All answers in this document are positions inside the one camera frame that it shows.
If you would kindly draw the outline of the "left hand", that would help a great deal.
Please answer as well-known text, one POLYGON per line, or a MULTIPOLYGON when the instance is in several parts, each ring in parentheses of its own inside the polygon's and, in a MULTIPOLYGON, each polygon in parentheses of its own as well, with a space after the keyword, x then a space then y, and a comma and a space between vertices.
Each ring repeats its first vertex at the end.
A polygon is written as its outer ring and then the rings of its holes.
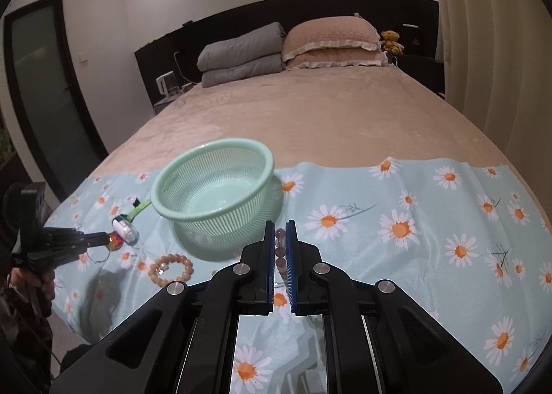
POLYGON ((51 315, 51 302, 55 298, 54 282, 53 269, 35 275, 25 268, 13 268, 9 274, 8 284, 23 301, 32 303, 42 317, 48 318, 51 315))

